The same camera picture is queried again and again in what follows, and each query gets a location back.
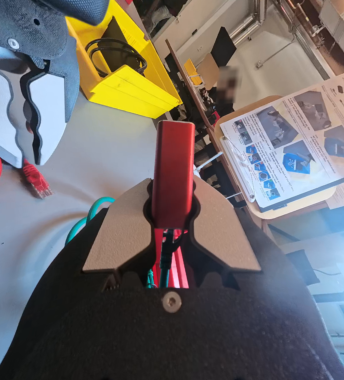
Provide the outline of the metal duct pipes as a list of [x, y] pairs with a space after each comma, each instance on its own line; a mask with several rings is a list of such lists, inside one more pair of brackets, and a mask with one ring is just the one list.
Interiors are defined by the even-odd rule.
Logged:
[[265, 22], [267, 17], [268, 1], [255, 0], [254, 9], [231, 33], [230, 38], [235, 46], [238, 46]]

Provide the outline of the red plastic bin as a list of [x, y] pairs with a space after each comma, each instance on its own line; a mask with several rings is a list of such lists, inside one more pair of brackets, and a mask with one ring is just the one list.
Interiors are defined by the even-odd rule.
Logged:
[[[161, 229], [155, 229], [155, 244], [156, 244], [156, 261], [152, 268], [153, 280], [157, 287], [160, 282], [160, 257], [161, 248], [163, 242], [163, 231]], [[185, 271], [183, 256], [181, 249], [178, 248], [172, 255], [171, 269], [169, 271], [169, 285], [173, 288], [189, 288], [188, 279]]]

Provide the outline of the instruction sheet board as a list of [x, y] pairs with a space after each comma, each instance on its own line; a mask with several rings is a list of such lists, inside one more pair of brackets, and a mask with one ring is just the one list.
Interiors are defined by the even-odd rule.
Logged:
[[250, 107], [215, 125], [250, 210], [274, 219], [330, 198], [344, 183], [344, 74]]

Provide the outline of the yellow plastic bin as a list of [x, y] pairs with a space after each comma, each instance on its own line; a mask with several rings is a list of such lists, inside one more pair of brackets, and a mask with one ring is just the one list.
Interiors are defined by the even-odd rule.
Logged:
[[[146, 60], [144, 76], [128, 65], [112, 71], [101, 52], [94, 53], [92, 61], [85, 50], [103, 36], [113, 17], [126, 41]], [[152, 42], [116, 1], [110, 1], [98, 26], [72, 17], [66, 17], [66, 24], [76, 39], [80, 87], [89, 101], [153, 119], [183, 103]]]

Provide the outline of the red metal network switch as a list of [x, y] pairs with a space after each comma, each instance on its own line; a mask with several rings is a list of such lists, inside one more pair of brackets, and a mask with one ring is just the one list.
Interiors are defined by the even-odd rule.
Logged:
[[158, 122], [151, 200], [156, 229], [185, 227], [193, 200], [194, 138], [191, 122]]

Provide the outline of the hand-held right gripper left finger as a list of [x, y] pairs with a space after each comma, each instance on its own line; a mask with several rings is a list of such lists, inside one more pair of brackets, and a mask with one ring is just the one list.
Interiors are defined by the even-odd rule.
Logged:
[[82, 270], [84, 272], [148, 272], [156, 261], [155, 237], [146, 218], [146, 178], [108, 208]]

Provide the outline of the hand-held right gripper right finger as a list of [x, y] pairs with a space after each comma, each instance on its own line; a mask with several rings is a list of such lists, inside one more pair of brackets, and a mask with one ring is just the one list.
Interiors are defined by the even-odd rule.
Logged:
[[225, 269], [260, 272], [260, 264], [233, 205], [196, 175], [193, 184], [189, 226], [192, 243]]

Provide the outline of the black bin divider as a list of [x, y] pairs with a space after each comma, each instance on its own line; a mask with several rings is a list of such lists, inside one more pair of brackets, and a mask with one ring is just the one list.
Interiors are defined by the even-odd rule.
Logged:
[[108, 24], [107, 29], [105, 30], [101, 38], [110, 38], [110, 39], [119, 40], [119, 41], [127, 43], [127, 40], [115, 16], [112, 17], [111, 21]]

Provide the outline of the black flag panel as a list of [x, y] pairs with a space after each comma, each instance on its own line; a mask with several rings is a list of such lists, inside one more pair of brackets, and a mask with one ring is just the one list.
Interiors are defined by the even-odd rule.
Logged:
[[231, 37], [226, 28], [222, 26], [219, 30], [215, 43], [211, 50], [211, 55], [219, 68], [225, 67], [236, 51]]

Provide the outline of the wooden desk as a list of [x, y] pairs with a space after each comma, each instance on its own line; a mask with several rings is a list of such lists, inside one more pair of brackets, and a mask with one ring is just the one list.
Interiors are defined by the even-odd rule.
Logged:
[[206, 106], [204, 105], [203, 103], [203, 100], [200, 96], [200, 93], [199, 93], [199, 90], [198, 90], [198, 87], [195, 87], [193, 85], [193, 83], [191, 82], [185, 68], [184, 68], [184, 65], [180, 62], [176, 52], [174, 51], [174, 49], [172, 48], [170, 42], [166, 39], [165, 40], [166, 42], [166, 45], [168, 46], [169, 50], [170, 50], [170, 53], [174, 59], [174, 62], [176, 63], [177, 65], [177, 68], [179, 70], [179, 73], [181, 74], [185, 84], [186, 84], [186, 87], [188, 88], [188, 91], [191, 95], [191, 97], [193, 98], [193, 101], [198, 109], [198, 112], [205, 124], [205, 126], [207, 128], [209, 128], [210, 131], [214, 132], [214, 126], [212, 126], [212, 124], [210, 124], [210, 121], [208, 120], [208, 117], [206, 115], [206, 111], [207, 111], [207, 108]]

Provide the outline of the brown cardboard panel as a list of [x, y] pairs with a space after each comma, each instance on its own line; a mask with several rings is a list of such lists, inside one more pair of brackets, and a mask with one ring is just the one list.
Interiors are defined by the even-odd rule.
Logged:
[[196, 68], [198, 75], [202, 77], [203, 85], [206, 90], [211, 90], [219, 78], [219, 67], [211, 53], [208, 53]]

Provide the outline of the small yellow bin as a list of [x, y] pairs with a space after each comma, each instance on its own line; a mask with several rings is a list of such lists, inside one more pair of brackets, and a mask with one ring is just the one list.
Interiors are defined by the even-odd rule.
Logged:
[[197, 72], [197, 70], [196, 70], [191, 59], [188, 59], [184, 63], [184, 68], [185, 68], [191, 82], [193, 83], [193, 85], [195, 87], [204, 84], [202, 77], [198, 74], [198, 72]]

